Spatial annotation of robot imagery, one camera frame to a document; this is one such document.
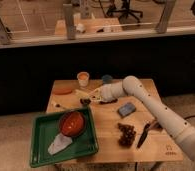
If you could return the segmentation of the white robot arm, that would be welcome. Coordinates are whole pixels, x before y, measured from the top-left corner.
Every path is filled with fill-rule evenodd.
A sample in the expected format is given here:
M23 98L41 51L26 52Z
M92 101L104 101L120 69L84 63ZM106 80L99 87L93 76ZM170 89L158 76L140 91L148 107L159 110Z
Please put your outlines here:
M151 96L137 77L127 76L120 82L104 84L91 93L94 101L104 102L124 96L134 96L141 101L179 148L194 162L195 171L195 127Z

